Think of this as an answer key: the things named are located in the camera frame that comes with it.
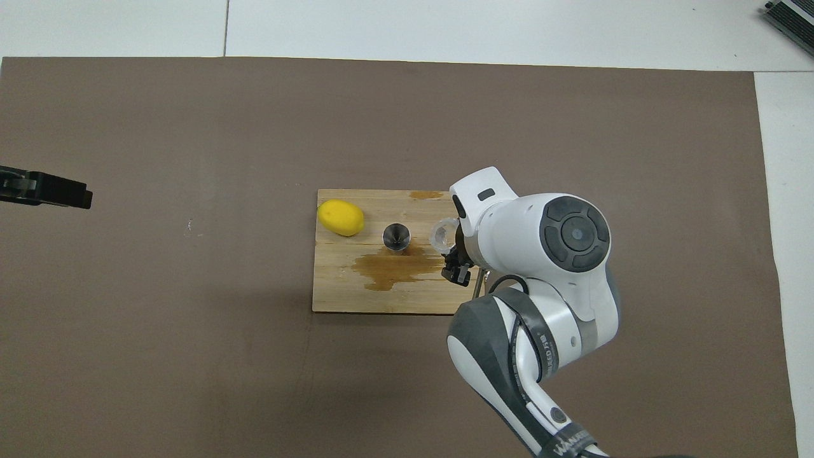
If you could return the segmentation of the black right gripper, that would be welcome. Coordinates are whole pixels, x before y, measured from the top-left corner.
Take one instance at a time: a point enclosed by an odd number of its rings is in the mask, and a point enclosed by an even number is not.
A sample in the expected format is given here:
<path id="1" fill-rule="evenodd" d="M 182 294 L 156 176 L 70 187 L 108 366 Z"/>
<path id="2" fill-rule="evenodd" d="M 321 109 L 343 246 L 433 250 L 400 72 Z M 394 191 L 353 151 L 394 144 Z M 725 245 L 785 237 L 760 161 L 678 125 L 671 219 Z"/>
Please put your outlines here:
<path id="1" fill-rule="evenodd" d="M 455 231 L 455 244 L 449 253 L 444 254 L 445 265 L 442 278 L 453 284 L 468 286 L 471 280 L 470 269 L 475 265 L 466 249 L 466 238 L 459 224 Z"/>

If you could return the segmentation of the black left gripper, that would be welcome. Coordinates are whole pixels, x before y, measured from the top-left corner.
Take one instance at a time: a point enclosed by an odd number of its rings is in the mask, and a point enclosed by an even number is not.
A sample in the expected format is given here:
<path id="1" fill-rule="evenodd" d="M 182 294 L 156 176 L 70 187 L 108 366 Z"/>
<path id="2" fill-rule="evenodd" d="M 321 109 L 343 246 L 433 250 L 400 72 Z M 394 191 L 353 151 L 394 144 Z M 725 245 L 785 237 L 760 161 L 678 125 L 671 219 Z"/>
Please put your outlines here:
<path id="1" fill-rule="evenodd" d="M 93 192 L 86 183 L 1 165 L 1 200 L 18 205 L 91 209 Z"/>

